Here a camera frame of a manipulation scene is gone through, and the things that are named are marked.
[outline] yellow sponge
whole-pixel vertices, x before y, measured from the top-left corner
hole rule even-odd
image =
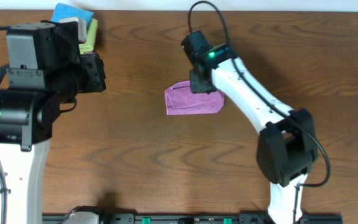
[[[80,44],[81,54],[93,52],[94,43],[96,41],[96,31],[98,31],[98,21],[92,18],[91,24],[88,28],[88,33],[86,34],[86,42],[84,44]]]

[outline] green connector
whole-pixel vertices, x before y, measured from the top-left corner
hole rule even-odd
[[[223,224],[231,224],[231,218],[224,218]]]
[[[142,219],[142,224],[151,224],[152,223],[152,219],[151,218],[143,218]]]

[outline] black bracket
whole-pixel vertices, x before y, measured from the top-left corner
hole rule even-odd
[[[314,136],[313,119],[307,110],[291,111],[290,114]],[[284,138],[283,132],[291,135]],[[257,162],[264,176],[273,184],[287,186],[300,174],[309,173],[317,158],[316,144],[286,119],[276,124],[267,123],[259,133]]]
[[[211,77],[202,77],[194,70],[190,70],[190,90],[192,93],[212,93],[218,89],[212,84]]]

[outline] wooden table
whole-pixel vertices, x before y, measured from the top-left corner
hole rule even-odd
[[[225,12],[235,50],[276,97],[314,116],[333,166],[306,189],[307,212],[358,223],[358,13]],[[52,11],[0,11],[0,26],[49,19]],[[230,100],[218,114],[167,116],[163,92],[188,79],[180,47],[187,12],[98,11],[97,51],[107,90],[79,95],[55,122],[45,169],[44,212],[77,205],[110,212],[237,213],[266,210],[269,182],[257,133]],[[218,17],[196,12],[194,29],[224,42]],[[0,32],[0,65],[8,62]],[[308,182],[320,181],[320,159]]]

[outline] purple towel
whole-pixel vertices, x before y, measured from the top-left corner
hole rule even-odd
[[[210,94],[192,94],[190,81],[178,82],[165,90],[167,115],[217,113],[223,102],[224,94],[219,90]]]

